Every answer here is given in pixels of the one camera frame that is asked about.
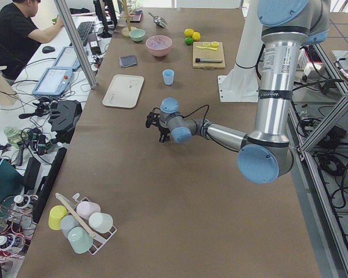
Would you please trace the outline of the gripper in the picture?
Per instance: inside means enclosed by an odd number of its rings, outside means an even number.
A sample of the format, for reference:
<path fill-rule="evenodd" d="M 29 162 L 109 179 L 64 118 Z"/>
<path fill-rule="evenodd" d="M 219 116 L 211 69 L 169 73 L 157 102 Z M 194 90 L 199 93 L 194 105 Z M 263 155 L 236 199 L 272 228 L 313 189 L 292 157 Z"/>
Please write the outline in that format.
<path fill-rule="evenodd" d="M 159 142 L 169 142 L 171 140 L 170 130 L 167 127 L 161 125 L 158 126 L 160 131 Z"/>

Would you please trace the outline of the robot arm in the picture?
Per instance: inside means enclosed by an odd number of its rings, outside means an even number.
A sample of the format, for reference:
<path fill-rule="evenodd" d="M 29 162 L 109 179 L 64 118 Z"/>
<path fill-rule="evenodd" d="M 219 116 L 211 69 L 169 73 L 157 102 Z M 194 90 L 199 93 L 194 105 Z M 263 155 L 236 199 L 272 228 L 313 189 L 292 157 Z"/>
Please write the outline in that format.
<path fill-rule="evenodd" d="M 174 98 L 162 101 L 159 113 L 147 117 L 157 126 L 161 142 L 172 137 L 183 143 L 192 136 L 212 140 L 238 152 L 243 176 L 266 184 L 290 171 L 293 165 L 285 133 L 299 49 L 326 40 L 330 1 L 260 1 L 257 16 L 265 45 L 255 127 L 243 133 L 202 118 L 187 120 Z"/>

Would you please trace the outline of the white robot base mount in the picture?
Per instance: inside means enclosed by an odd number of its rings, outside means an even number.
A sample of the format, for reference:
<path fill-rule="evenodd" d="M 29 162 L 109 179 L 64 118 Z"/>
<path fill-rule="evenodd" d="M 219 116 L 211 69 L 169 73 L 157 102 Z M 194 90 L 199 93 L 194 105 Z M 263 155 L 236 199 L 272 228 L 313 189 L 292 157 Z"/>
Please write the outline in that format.
<path fill-rule="evenodd" d="M 221 102 L 258 101 L 259 84 L 255 67 L 263 46 L 258 6 L 258 0 L 250 2 L 234 68 L 228 75 L 218 76 Z"/>

